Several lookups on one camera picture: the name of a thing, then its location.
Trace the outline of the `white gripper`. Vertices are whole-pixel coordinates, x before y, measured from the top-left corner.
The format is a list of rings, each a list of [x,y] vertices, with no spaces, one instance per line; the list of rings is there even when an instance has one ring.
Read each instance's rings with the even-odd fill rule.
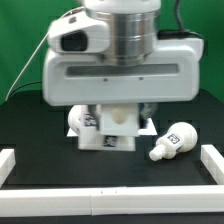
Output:
[[[43,97],[53,106],[188,101],[199,91],[199,38],[156,38],[153,18],[84,13],[51,23]]]

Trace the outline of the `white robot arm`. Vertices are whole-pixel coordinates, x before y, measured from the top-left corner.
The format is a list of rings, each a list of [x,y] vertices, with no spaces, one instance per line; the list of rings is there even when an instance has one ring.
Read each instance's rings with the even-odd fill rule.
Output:
[[[203,41],[157,38],[161,0],[84,0],[51,23],[43,96],[51,105],[188,101]]]

